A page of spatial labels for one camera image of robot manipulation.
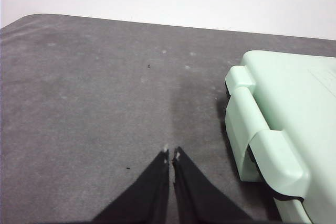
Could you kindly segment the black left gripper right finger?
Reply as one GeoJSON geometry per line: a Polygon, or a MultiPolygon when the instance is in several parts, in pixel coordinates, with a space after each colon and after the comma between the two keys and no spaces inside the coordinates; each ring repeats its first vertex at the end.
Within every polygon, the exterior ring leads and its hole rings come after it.
{"type": "Polygon", "coordinates": [[[173,167],[180,223],[252,221],[252,217],[207,179],[181,147],[174,150],[173,167]]]}

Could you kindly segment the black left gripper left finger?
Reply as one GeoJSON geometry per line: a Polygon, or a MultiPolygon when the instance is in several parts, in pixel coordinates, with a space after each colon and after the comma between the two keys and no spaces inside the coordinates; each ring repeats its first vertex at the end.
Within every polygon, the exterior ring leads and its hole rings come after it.
{"type": "Polygon", "coordinates": [[[165,146],[137,180],[92,222],[165,223],[170,190],[169,168],[169,150],[165,146]]]}

